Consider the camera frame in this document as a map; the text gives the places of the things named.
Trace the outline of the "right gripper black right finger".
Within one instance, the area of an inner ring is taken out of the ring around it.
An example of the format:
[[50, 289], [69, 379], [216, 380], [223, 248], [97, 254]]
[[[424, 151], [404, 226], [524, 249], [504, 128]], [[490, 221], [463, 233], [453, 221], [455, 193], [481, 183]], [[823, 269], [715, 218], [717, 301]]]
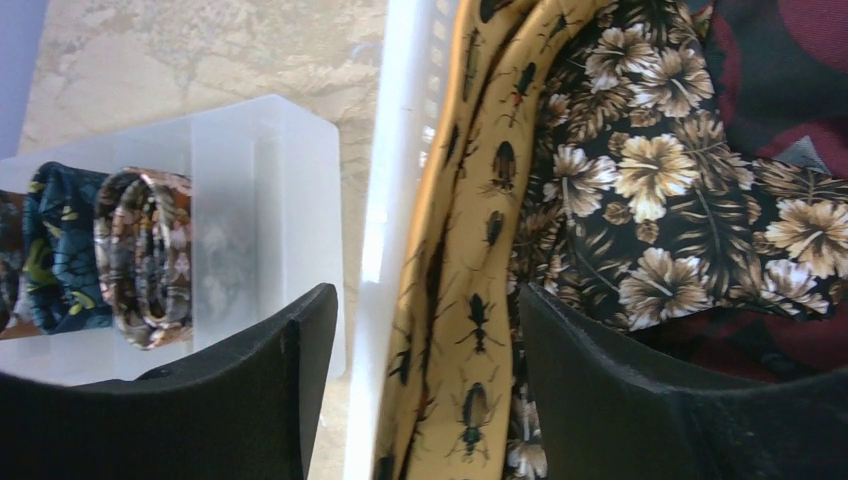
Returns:
[[537, 285], [519, 295], [553, 479], [843, 479], [847, 372], [782, 384], [675, 359]]

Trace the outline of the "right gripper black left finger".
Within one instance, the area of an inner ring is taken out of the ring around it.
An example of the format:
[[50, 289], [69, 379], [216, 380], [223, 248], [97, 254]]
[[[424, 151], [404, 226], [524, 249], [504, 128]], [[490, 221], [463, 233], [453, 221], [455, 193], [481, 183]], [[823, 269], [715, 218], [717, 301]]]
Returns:
[[269, 318], [140, 377], [1, 377], [5, 479], [303, 479], [338, 313], [321, 283]]

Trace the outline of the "yellow insect-print tie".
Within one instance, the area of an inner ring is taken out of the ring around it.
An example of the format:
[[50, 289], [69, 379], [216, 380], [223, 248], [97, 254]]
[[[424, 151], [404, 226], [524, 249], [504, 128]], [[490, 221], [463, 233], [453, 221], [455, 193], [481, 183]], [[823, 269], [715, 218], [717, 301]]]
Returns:
[[498, 479], [513, 349], [508, 264], [538, 99], [598, 1], [463, 1], [408, 231], [379, 402], [375, 479]]

